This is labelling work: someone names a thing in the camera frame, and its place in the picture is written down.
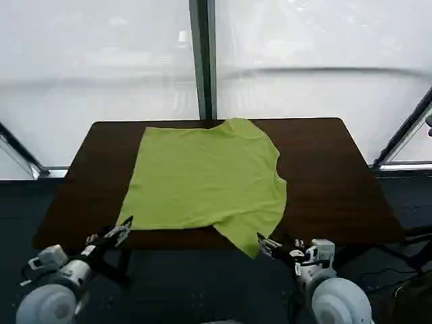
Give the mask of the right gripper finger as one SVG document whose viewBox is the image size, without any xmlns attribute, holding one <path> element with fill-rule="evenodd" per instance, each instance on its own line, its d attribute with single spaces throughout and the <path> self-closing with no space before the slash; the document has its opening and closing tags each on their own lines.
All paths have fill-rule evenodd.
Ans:
<svg viewBox="0 0 432 324">
<path fill-rule="evenodd" d="M 259 241 L 260 248 L 280 248 L 281 244 L 272 240 L 271 238 L 266 238 L 264 235 L 257 233 L 257 238 Z"/>
<path fill-rule="evenodd" d="M 263 243 L 260 244 L 260 251 L 268 256 L 269 258 L 276 259 L 277 251 L 279 250 L 279 246 L 274 244 Z"/>
</svg>

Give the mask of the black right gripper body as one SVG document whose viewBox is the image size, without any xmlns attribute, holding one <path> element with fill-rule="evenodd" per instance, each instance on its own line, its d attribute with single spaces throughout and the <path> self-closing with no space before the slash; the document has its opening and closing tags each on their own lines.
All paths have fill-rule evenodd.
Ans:
<svg viewBox="0 0 432 324">
<path fill-rule="evenodd" d="M 296 263 L 301 263 L 304 260 L 304 254 L 295 245 L 295 239 L 284 236 L 281 246 L 276 248 L 275 258 L 288 267 L 293 267 Z"/>
</svg>

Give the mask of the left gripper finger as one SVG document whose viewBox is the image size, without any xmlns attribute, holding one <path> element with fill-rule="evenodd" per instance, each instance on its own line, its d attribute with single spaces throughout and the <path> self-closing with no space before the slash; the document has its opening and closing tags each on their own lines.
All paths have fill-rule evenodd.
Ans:
<svg viewBox="0 0 432 324">
<path fill-rule="evenodd" d="M 129 233 L 129 228 L 114 228 L 109 232 L 110 242 L 114 247 L 118 247 L 128 238 Z"/>
<path fill-rule="evenodd" d="M 134 216 L 131 215 L 131 216 L 128 217 L 128 218 L 127 218 L 123 223 L 121 223 L 120 225 L 117 225 L 117 226 L 113 227 L 112 229 L 114 229 L 114 228 L 129 228 L 130 231 L 131 231 L 131 227 L 132 227 L 133 219 L 134 219 Z M 110 232 L 110 231 L 108 231 L 108 232 L 104 235 L 104 238 L 109 238 L 109 232 Z"/>
</svg>

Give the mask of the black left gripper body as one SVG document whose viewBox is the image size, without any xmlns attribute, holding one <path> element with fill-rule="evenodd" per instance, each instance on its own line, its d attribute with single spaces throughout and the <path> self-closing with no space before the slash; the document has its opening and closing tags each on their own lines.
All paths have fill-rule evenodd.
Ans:
<svg viewBox="0 0 432 324">
<path fill-rule="evenodd" d="M 86 263 L 96 263 L 103 259 L 111 246 L 112 237 L 109 234 L 91 234 L 87 237 L 84 250 L 80 253 L 80 260 Z"/>
</svg>

